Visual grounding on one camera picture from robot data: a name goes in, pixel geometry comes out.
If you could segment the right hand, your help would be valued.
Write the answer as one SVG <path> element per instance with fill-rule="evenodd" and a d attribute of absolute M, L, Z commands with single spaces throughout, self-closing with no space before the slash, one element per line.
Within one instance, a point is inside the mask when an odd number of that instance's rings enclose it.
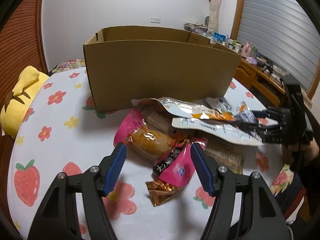
<path fill-rule="evenodd" d="M 297 171 L 300 167 L 316 159 L 319 155 L 319 146 L 315 138 L 310 144 L 284 145 L 281 150 L 284 163 L 290 166 L 291 171 Z"/>

